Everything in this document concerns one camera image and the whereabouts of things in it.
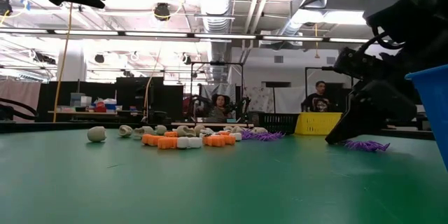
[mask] orange toy piece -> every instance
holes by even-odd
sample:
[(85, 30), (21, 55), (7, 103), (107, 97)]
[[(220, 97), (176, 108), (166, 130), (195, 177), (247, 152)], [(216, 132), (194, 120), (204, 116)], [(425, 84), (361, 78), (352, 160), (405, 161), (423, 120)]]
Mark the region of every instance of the orange toy piece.
[(166, 137), (178, 137), (177, 132), (165, 132)]
[(234, 136), (223, 136), (225, 144), (235, 145), (237, 138)]
[(164, 138), (164, 136), (153, 136), (150, 134), (144, 134), (141, 138), (141, 142), (149, 146), (157, 146), (159, 139), (161, 138)]
[(224, 147), (225, 140), (224, 136), (205, 136), (203, 143), (207, 146)]
[(161, 150), (177, 148), (177, 137), (162, 137), (158, 139), (157, 147)]
[(228, 136), (228, 135), (230, 135), (230, 132), (220, 131), (220, 132), (218, 132), (218, 134), (220, 134), (221, 136)]

